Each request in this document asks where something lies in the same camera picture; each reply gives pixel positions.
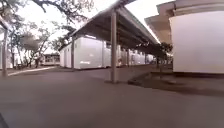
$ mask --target metal post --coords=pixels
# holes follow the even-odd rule
[[[4,40],[2,44],[2,76],[3,77],[7,76],[7,67],[6,67],[7,35],[8,35],[8,30],[5,30]]]
[[[127,66],[129,67],[130,66],[130,50],[127,49]]]
[[[117,13],[114,10],[111,14],[111,82],[117,83]]]

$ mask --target road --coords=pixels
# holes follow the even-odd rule
[[[223,128],[224,98],[127,85],[147,67],[45,72],[0,79],[0,112],[10,128]]]

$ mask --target building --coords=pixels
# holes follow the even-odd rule
[[[44,54],[41,57],[41,65],[43,66],[56,66],[60,65],[60,55],[55,54]]]
[[[224,1],[176,0],[157,6],[145,21],[161,42],[172,43],[173,71],[224,73]]]
[[[110,42],[111,44],[111,53],[110,53],[110,62],[111,62],[111,82],[116,84],[118,82],[117,77],[117,61],[121,62],[121,59],[118,59],[119,53],[118,46],[120,45],[127,49],[127,62],[129,62],[129,54],[130,49],[135,49],[142,51],[147,54],[152,54],[158,57],[163,57],[165,53],[158,47],[158,42],[153,38],[153,36],[149,33],[149,31],[141,24],[141,22],[134,17],[130,11],[128,11],[124,5],[128,2],[132,2],[134,0],[119,0],[111,5],[109,8],[99,12],[97,15],[88,20],[85,25],[83,25],[80,29],[71,32],[68,37],[72,37],[74,39],[79,39],[80,36],[90,35],[92,37],[96,37],[97,39]],[[71,43],[71,49],[69,48],[68,52],[74,51],[76,47],[75,43]],[[74,52],[67,54],[67,52],[63,53],[61,51],[61,56],[70,59],[71,66],[69,67],[75,68],[74,59],[79,59],[74,57]]]
[[[143,65],[152,60],[152,56],[137,50],[129,50],[129,57],[127,55],[128,51],[118,45],[117,66]],[[111,67],[111,44],[87,36],[80,37],[60,50],[60,66],[72,68],[72,63],[75,69]]]

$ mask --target white wall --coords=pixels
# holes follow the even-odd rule
[[[145,55],[143,55],[142,53],[138,54],[136,52],[136,54],[135,54],[135,64],[136,65],[143,65],[143,64],[145,64]]]
[[[72,65],[71,65],[71,44],[69,44],[67,47],[66,47],[66,52],[67,52],[67,63],[66,63],[66,67],[68,68],[71,68]]]
[[[60,66],[61,67],[64,67],[65,66],[65,64],[64,64],[64,49],[62,49],[60,51]]]
[[[80,47],[81,47],[81,38],[75,40],[74,42],[74,68],[80,69]]]
[[[81,46],[79,48],[80,68],[98,68],[102,67],[103,41],[80,38]]]
[[[174,72],[224,73],[224,11],[170,19]]]
[[[104,66],[105,67],[111,66],[111,50],[108,48],[105,48],[104,51]]]
[[[136,63],[136,57],[135,57],[135,52],[129,51],[129,65],[135,65]]]
[[[121,51],[122,65],[127,65],[127,51]]]

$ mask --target roof overhang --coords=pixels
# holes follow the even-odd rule
[[[176,0],[157,5],[159,15],[145,19],[160,42],[172,43],[170,17],[208,11],[224,11],[223,0]]]
[[[111,13],[116,10],[118,44],[147,54],[164,55],[158,47],[158,42],[144,25],[119,2],[90,19],[83,27],[73,32],[71,36],[90,35],[101,40],[110,41]]]

